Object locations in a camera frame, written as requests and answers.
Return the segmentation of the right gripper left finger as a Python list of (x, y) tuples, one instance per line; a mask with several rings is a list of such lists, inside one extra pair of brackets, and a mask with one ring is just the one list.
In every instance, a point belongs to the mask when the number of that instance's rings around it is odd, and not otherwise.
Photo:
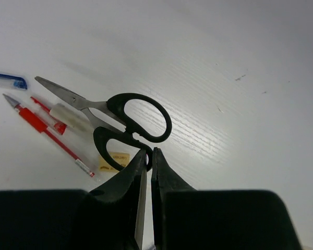
[(147, 163), (129, 165), (92, 191), (0, 191), (0, 249), (141, 249)]

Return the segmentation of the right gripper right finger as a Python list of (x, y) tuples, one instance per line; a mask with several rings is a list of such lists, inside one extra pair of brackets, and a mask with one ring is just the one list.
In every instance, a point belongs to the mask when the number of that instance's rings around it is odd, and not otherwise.
[(152, 155), (157, 249), (301, 249), (281, 198), (268, 190), (196, 190)]

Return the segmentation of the yellow eraser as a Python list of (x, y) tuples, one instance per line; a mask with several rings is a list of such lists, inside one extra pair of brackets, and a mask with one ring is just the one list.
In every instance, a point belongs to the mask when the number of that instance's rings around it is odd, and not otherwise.
[[(116, 163), (120, 164), (122, 167), (126, 167), (130, 162), (130, 154), (128, 153), (110, 152), (110, 156), (113, 160), (116, 161)], [(98, 169), (102, 172), (118, 172), (118, 170), (108, 164), (102, 156), (99, 157)]]

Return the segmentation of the black handled scissors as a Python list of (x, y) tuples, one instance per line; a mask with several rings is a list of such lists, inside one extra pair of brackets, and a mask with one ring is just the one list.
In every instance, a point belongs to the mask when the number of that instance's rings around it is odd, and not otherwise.
[[(133, 134), (137, 133), (141, 137), (145, 138), (147, 141), (152, 143), (161, 143), (165, 141), (171, 134), (172, 121), (168, 112), (160, 103), (158, 103), (157, 101), (148, 96), (138, 93), (120, 93), (109, 98), (107, 101), (93, 102), (48, 79), (36, 76), (35, 80), (39, 82), (42, 86), (44, 86), (46, 89), (48, 89), (50, 92), (52, 92), (54, 95), (56, 95), (58, 98), (60, 98), (61, 100), (63, 100), (76, 110), (84, 113), (84, 115), (88, 118), (89, 122), (91, 123), (91, 126), (94, 128), (93, 141), (98, 152), (111, 167), (118, 171), (123, 170), (124, 167), (117, 163), (110, 156), (106, 147), (109, 140), (117, 140), (126, 145), (138, 149), (144, 149), (148, 157), (147, 169), (150, 170), (152, 167), (153, 150), (150, 148), (150, 146), (140, 142), (139, 140), (134, 139)], [(134, 99), (145, 101), (159, 110), (159, 112), (162, 114), (166, 122), (166, 129), (162, 135), (160, 136), (151, 135), (141, 125), (139, 125), (136, 121), (134, 121), (125, 113), (126, 103)], [(119, 129), (115, 128), (114, 126), (108, 124), (107, 122), (95, 116), (91, 112), (90, 110), (91, 108), (94, 108), (111, 117), (112, 119), (118, 121), (119, 123), (123, 124), (126, 127), (125, 131), (122, 132)]]

